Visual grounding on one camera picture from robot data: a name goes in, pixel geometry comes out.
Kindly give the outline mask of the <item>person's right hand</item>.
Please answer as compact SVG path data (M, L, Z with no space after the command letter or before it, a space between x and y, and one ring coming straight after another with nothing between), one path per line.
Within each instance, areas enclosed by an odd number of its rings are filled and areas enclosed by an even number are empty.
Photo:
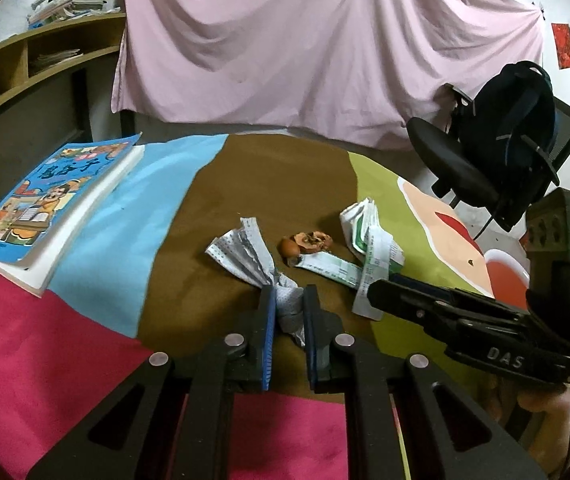
M542 416L542 422L528 453L549 479L559 479L566 458L570 459L570 389L563 392L516 390L512 384L497 376L485 374L478 386L478 402L499 424L514 403L532 414Z

